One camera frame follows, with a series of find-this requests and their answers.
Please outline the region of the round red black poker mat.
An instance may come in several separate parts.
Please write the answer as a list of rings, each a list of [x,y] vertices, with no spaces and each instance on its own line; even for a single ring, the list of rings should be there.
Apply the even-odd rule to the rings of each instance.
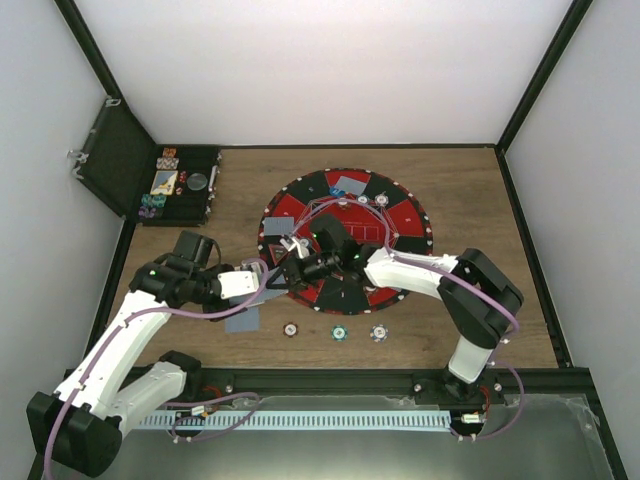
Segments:
[[[359,196],[345,194],[340,198],[349,201],[348,208],[340,208],[329,189],[341,176],[367,181],[364,196],[369,201],[361,204]],[[382,207],[375,202],[384,194],[389,203]],[[282,187],[263,210],[258,227],[258,251],[260,257],[274,270],[269,245],[282,245],[282,236],[264,236],[262,221],[265,217],[290,216],[295,219],[292,233],[311,253],[319,251],[312,237],[310,223],[318,214],[328,213],[340,220],[346,231],[359,243],[380,247],[385,236],[390,236],[389,246],[413,254],[430,255],[433,252],[433,231],[429,216],[416,197],[397,181],[382,174],[358,168],[333,168],[308,173]],[[288,297],[316,312],[360,315],[386,309],[403,300],[409,292],[393,288],[357,286],[346,282],[341,274],[334,273],[321,280],[316,287],[300,292],[290,292]]]

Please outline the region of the black poker chip case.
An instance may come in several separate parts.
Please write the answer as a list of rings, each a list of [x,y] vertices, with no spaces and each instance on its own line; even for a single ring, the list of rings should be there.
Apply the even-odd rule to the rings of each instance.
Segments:
[[[176,147],[179,175],[208,177],[208,187],[190,190],[179,181],[159,218],[138,215],[142,194],[150,187],[156,158],[165,147]],[[158,144],[136,119],[124,100],[108,97],[83,147],[71,151],[72,175],[117,216],[149,226],[191,227],[205,224],[211,215],[222,160],[217,145]]]

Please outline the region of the clear round dealer button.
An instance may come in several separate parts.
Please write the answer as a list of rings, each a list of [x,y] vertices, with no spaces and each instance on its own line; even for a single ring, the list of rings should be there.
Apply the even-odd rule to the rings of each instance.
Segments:
[[[186,181],[187,187],[192,191],[201,191],[208,187],[208,177],[201,173],[191,174]]]

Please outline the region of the dealt blue backed card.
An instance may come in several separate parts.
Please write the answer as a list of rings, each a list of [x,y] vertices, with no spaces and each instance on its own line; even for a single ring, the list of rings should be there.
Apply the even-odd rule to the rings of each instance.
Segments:
[[[225,319],[225,333],[249,333],[260,329],[260,313],[253,307]]]

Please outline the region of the card deck in case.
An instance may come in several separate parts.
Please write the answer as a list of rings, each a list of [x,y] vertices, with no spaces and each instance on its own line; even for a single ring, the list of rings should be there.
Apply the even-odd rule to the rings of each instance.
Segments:
[[[177,170],[158,170],[151,183],[149,193],[151,195],[170,196],[174,193],[177,179]]]

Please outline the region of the purple chip stack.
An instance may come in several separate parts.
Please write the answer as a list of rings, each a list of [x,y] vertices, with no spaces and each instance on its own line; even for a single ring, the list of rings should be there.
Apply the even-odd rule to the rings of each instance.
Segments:
[[[370,330],[370,338],[376,342],[384,342],[389,335],[388,328],[383,324],[374,325]]]

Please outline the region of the chips in case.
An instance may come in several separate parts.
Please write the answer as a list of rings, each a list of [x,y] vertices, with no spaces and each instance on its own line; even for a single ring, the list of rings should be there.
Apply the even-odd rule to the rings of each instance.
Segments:
[[[152,181],[158,170],[177,170],[178,177],[179,177],[179,170],[178,170],[179,164],[180,164],[180,159],[178,158],[178,149],[176,147],[163,148],[161,155],[156,158],[156,161],[155,161],[156,170],[153,175]],[[141,197],[141,205],[138,211],[138,215],[142,219],[159,218],[162,215],[162,212],[164,207],[166,206],[167,200],[169,199],[170,196],[174,194],[173,193],[170,196],[151,195],[149,193],[150,188],[151,188],[151,184],[150,184],[150,187],[147,189],[147,191],[143,193]]]

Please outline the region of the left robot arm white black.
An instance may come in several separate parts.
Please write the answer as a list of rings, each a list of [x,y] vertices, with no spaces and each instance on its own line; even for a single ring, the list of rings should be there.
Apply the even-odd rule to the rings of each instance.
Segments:
[[[96,478],[159,407],[203,408],[202,366],[189,355],[169,351],[142,377],[125,380],[169,319],[189,314],[184,305],[201,306],[199,319],[221,320],[246,311],[264,292],[270,272],[262,259],[210,266],[219,250],[209,237],[182,232],[172,251],[136,271],[115,318],[80,365],[53,393],[32,397],[26,413],[44,478],[53,478],[54,464]]]

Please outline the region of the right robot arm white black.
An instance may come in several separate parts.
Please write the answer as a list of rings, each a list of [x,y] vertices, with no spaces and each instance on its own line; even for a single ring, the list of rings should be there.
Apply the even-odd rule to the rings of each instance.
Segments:
[[[478,249],[431,256],[361,243],[331,214],[313,219],[310,230],[318,246],[313,253],[306,252],[296,236],[284,236],[289,252],[271,273],[268,288],[300,292],[339,274],[353,285],[407,290],[440,300],[459,333],[442,388],[455,402],[471,400],[498,346],[520,329],[516,315],[524,297],[513,282]]]

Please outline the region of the teal chip stack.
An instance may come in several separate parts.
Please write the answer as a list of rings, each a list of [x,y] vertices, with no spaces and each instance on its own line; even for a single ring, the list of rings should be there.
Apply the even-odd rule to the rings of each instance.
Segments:
[[[348,330],[342,325],[336,325],[331,329],[331,338],[335,341],[344,341],[348,337]]]

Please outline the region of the triangular all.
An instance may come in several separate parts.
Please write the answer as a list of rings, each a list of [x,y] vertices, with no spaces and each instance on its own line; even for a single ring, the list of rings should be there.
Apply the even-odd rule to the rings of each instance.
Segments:
[[[269,245],[269,253],[271,256],[272,263],[274,265],[278,265],[283,258],[288,254],[287,249],[282,245],[270,244]]]

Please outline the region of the brown 100 chip stack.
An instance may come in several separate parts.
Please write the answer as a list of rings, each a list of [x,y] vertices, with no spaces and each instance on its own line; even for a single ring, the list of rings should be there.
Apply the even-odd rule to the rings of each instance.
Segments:
[[[283,326],[283,333],[285,336],[292,338],[299,332],[298,326],[295,323],[287,323]]]

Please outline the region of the blue small blind button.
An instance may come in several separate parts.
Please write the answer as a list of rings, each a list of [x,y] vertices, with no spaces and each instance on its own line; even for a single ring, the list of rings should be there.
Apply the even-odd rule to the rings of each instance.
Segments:
[[[343,195],[343,191],[339,188],[336,188],[335,186],[332,186],[329,189],[329,193],[336,198],[340,198]]]

